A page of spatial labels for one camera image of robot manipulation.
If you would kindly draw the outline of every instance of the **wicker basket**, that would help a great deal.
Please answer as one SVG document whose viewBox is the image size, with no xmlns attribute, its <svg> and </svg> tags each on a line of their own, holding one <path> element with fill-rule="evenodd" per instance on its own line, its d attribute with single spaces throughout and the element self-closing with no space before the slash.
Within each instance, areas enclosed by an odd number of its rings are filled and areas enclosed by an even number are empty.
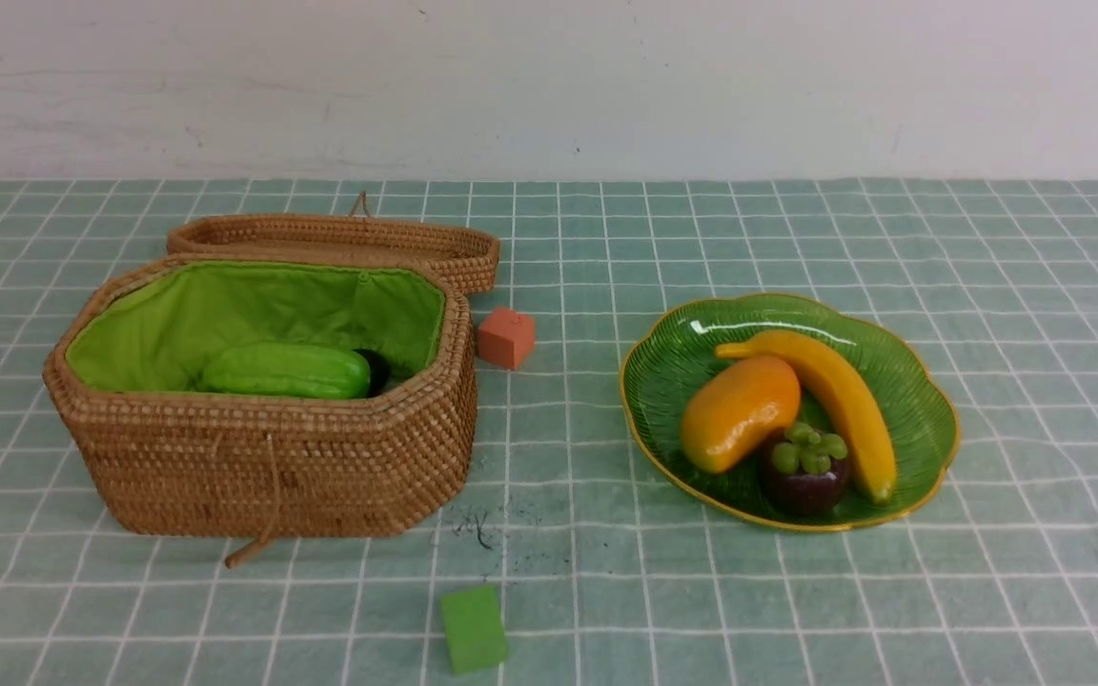
<svg viewBox="0 0 1098 686">
<path fill-rule="evenodd" d="M 363 216 L 357 216 L 358 210 Z M 500 243 L 483 232 L 424 222 L 374 218 L 366 191 L 347 216 L 327 214 L 226 214 L 192 221 L 171 229 L 171 252 L 261 252 L 267 256 L 404 257 L 426 263 L 467 294 L 494 288 Z"/>
<path fill-rule="evenodd" d="M 184 265 L 315 261 L 401 268 L 445 293 L 428 368 L 365 401 L 91 390 L 66 352 L 109 305 Z M 430 516 L 466 482 L 477 420 L 469 301 L 426 263 L 320 254 L 316 260 L 176 254 L 111 279 L 91 295 L 43 373 L 109 511 L 147 535 L 253 538 L 235 566 L 272 538 L 391 536 Z"/>
</svg>

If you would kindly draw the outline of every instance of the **orange cube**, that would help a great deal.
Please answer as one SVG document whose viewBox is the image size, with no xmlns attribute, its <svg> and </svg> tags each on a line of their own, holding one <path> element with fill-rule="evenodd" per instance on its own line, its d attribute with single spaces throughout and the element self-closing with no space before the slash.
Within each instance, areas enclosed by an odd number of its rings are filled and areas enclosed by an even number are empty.
<svg viewBox="0 0 1098 686">
<path fill-rule="evenodd" d="M 490 364 L 516 369 L 536 346 L 536 322 L 506 307 L 494 307 L 477 327 L 477 356 Z"/>
</svg>

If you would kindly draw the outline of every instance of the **mango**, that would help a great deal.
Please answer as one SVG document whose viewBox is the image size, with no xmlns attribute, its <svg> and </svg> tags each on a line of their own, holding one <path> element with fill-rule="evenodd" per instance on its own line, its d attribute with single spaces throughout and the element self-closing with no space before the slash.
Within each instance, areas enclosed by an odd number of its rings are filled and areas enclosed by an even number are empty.
<svg viewBox="0 0 1098 686">
<path fill-rule="evenodd" d="M 776 357 L 750 357 L 715 374 L 681 417 L 681 449 L 702 472 L 724 473 L 798 416 L 798 378 Z"/>
</svg>

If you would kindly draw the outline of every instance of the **green plate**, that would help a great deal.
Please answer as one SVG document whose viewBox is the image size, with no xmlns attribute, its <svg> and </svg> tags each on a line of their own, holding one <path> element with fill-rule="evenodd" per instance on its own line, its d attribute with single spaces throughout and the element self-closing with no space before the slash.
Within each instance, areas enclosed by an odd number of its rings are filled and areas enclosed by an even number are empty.
<svg viewBox="0 0 1098 686">
<path fill-rule="evenodd" d="M 718 344 L 753 337 L 766 328 L 792 328 L 840 351 L 866 379 L 878 401 L 897 456 L 897 487 L 876 507 L 851 486 L 824 516 L 787 516 L 762 496 L 753 460 L 731 472 L 703 473 L 681 451 L 679 429 L 688 398 L 725 369 Z M 844 531 L 872 526 L 922 507 L 942 485 L 960 445 L 960 418 L 927 368 L 900 338 L 871 322 L 841 315 L 798 295 L 762 294 L 698 300 L 654 324 L 621 364 L 621 402 L 638 446 L 660 472 L 688 494 L 744 520 L 795 531 Z M 805 393 L 802 420 L 831 429 Z"/>
</svg>

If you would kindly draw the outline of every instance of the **banana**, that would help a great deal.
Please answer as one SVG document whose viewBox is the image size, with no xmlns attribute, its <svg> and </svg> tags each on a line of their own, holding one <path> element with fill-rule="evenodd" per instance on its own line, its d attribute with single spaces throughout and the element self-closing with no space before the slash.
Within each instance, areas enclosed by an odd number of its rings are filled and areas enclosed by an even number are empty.
<svg viewBox="0 0 1098 686">
<path fill-rule="evenodd" d="M 897 486 L 893 436 L 863 374 L 841 352 L 810 336 L 774 328 L 744 342 L 720 344 L 715 356 L 725 360 L 775 356 L 789 364 L 800 385 L 820 402 L 833 429 L 845 439 L 854 486 L 876 505 L 893 498 Z"/>
</svg>

